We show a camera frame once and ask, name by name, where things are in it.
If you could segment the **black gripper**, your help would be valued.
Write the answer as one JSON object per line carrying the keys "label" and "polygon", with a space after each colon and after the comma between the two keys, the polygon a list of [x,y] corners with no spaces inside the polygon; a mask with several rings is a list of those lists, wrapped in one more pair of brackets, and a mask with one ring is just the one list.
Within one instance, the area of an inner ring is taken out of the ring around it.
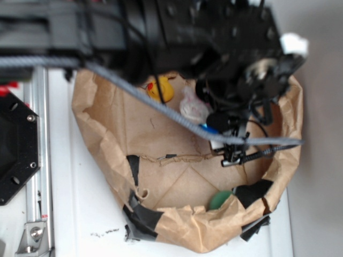
{"label": "black gripper", "polygon": [[270,105],[308,56],[308,41],[280,34],[263,1],[191,1],[191,38],[208,43],[196,58],[196,94],[213,107]]}

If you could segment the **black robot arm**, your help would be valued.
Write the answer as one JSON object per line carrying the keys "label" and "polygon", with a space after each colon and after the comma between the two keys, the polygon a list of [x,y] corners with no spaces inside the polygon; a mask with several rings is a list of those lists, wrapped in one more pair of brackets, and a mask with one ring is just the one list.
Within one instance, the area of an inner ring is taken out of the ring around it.
{"label": "black robot arm", "polygon": [[176,71],[227,108],[286,93],[307,44],[263,1],[1,1],[1,58],[95,61],[136,85]]}

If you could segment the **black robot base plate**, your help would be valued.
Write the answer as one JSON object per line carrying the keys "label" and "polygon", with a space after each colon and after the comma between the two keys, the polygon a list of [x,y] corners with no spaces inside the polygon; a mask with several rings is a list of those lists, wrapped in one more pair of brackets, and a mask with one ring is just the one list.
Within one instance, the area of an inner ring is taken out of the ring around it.
{"label": "black robot base plate", "polygon": [[1,97],[1,206],[39,169],[38,115],[9,92]]}

